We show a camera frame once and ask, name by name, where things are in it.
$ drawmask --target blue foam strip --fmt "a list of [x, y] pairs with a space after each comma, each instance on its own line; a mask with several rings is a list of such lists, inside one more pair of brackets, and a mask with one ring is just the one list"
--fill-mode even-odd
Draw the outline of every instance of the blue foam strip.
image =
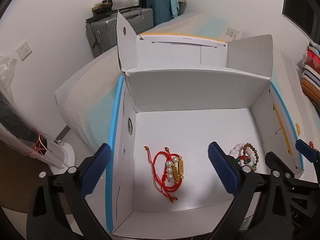
[[214, 143], [209, 145], [208, 156], [226, 191], [236, 197], [239, 192], [239, 178]]
[[[287, 118], [288, 118], [288, 120], [289, 120], [289, 124], [290, 124], [291, 129], [292, 129], [292, 132], [293, 132], [294, 139], [297, 141], [299, 138], [298, 138], [297, 132], [296, 132], [296, 130], [295, 130], [295, 128], [294, 128], [294, 125], [293, 125], [293, 123], [292, 123], [292, 120], [291, 120], [291, 117], [290, 117], [290, 115], [289, 115], [289, 112], [288, 112], [287, 108], [285, 107], [285, 104], [284, 104], [284, 102], [282, 101], [282, 98], [281, 98], [279, 92], [277, 91], [275, 85], [274, 85], [272, 82], [271, 82], [271, 87], [272, 87], [273, 90], [275, 91], [275, 93], [276, 93], [276, 95], [277, 95], [277, 97], [278, 97], [278, 99], [279, 99], [279, 101], [280, 101], [280, 103], [281, 103], [281, 105], [282, 105], [282, 108], [284, 109], [284, 112], [285, 112], [285, 114], [287, 115]], [[302, 154], [301, 154], [300, 152], [299, 152], [299, 158], [300, 158], [301, 168], [304, 170]]]
[[316, 152], [309, 147], [308, 144], [306, 144], [301, 139], [296, 141], [296, 149], [302, 153], [303, 156], [307, 158], [308, 161], [311, 163], [315, 163], [317, 161]]
[[118, 87], [116, 91], [115, 103], [113, 105], [111, 125], [109, 132], [108, 144], [111, 148], [111, 160], [109, 161], [106, 167], [106, 193], [105, 193], [105, 202], [106, 202], [106, 225], [107, 232], [111, 233], [113, 231], [113, 219], [112, 219], [112, 176], [113, 176], [113, 155], [116, 144], [116, 133], [118, 126], [118, 115], [121, 102], [121, 93], [124, 83], [124, 76], [119, 77]]
[[82, 176], [81, 195], [84, 198], [93, 192], [103, 171], [111, 159], [111, 149], [106, 144]]

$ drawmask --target red patterned cloth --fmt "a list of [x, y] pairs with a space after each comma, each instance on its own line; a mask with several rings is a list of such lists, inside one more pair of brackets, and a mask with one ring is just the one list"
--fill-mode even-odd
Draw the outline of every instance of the red patterned cloth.
[[301, 81], [302, 91], [314, 104], [320, 106], [320, 53], [311, 44]]

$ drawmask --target light blue towel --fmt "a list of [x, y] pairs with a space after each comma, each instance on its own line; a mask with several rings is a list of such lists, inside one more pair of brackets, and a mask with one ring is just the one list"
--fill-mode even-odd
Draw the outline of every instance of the light blue towel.
[[170, 0], [170, 2], [172, 17], [177, 18], [179, 13], [179, 0]]

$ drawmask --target wooden floor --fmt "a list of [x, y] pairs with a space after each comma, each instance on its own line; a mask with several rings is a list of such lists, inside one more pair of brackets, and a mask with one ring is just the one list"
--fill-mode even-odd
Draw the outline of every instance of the wooden floor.
[[27, 213], [41, 171], [51, 173], [46, 163], [24, 156], [0, 141], [0, 205]]

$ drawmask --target electrical outlet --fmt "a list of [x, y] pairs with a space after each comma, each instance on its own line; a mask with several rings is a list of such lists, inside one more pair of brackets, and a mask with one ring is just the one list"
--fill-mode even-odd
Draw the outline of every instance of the electrical outlet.
[[31, 52], [31, 48], [28, 41], [21, 44], [19, 48], [16, 49], [21, 60], [24, 60]]

